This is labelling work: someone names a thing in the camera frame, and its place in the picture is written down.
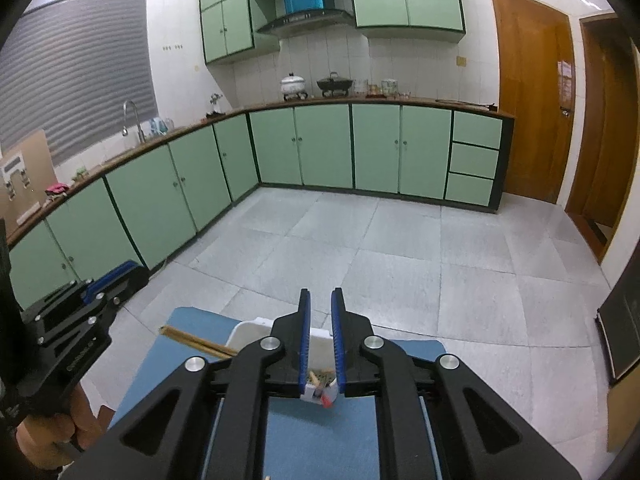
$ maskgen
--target chopsticks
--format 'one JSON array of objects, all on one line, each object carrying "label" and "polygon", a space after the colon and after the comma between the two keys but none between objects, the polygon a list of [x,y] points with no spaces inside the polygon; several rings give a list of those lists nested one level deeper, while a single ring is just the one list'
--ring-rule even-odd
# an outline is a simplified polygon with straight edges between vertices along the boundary
[{"label": "chopsticks", "polygon": [[235,357],[236,355],[238,355],[238,351],[234,350],[233,348],[219,345],[218,343],[213,343],[212,341],[207,341],[206,339],[197,337],[188,332],[183,332],[182,330],[178,330],[177,328],[170,325],[164,325],[160,327],[160,335],[164,335],[169,339],[174,340],[175,342],[187,345],[193,349],[199,350],[200,352],[204,352],[205,354],[212,355],[213,357],[217,357],[219,359],[229,359],[230,357]]}]

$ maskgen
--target silver screw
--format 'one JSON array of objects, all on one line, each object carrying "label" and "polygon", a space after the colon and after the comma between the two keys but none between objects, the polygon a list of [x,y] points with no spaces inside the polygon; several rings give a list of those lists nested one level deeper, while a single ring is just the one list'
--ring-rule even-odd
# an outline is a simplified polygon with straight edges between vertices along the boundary
[{"label": "silver screw", "polygon": [[275,350],[280,346],[280,340],[277,337],[268,336],[260,341],[260,346],[263,350]]},{"label": "silver screw", "polygon": [[187,368],[187,370],[190,372],[199,372],[204,368],[205,364],[206,362],[202,357],[196,356],[196,357],[189,357],[184,362],[184,367]]},{"label": "silver screw", "polygon": [[460,366],[460,359],[458,359],[455,355],[444,354],[440,358],[440,366],[442,366],[446,370],[455,370]]},{"label": "silver screw", "polygon": [[364,346],[366,346],[367,348],[371,348],[372,350],[382,348],[382,345],[384,343],[385,340],[382,339],[379,335],[370,335],[364,338]]}]

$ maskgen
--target doorway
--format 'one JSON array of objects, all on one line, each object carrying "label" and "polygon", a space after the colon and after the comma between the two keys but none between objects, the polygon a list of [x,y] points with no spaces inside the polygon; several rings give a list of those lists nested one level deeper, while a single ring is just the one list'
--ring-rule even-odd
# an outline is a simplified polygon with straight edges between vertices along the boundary
[{"label": "doorway", "polygon": [[624,209],[638,153],[638,84],[631,39],[615,14],[580,20],[586,99],[566,212],[599,261]]},{"label": "doorway", "polygon": [[504,190],[555,203],[574,124],[569,17],[534,0],[493,0],[500,110],[516,117]]}]

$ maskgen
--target pot lid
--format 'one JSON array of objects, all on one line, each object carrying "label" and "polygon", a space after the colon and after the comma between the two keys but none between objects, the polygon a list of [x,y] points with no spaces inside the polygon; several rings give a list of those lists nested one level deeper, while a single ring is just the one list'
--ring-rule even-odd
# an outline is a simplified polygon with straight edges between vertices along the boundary
[{"label": "pot lid", "polygon": [[329,82],[329,81],[351,81],[353,79],[347,79],[346,77],[339,76],[337,72],[331,72],[329,77],[325,77],[324,79],[320,79],[319,82]]},{"label": "pot lid", "polygon": [[299,75],[293,75],[293,72],[289,72],[289,75],[282,78],[281,84],[287,83],[303,83],[305,82],[305,78],[300,77]]}]

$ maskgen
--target human hand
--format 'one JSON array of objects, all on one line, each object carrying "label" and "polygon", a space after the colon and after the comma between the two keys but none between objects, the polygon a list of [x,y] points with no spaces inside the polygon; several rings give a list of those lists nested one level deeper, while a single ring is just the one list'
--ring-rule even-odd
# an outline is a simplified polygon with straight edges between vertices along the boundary
[{"label": "human hand", "polygon": [[75,434],[82,449],[87,449],[104,430],[94,417],[89,400],[78,384],[71,392],[70,413],[52,417],[29,415],[18,426],[16,440],[23,455],[39,469],[57,469],[71,463],[57,442],[68,442]]}]

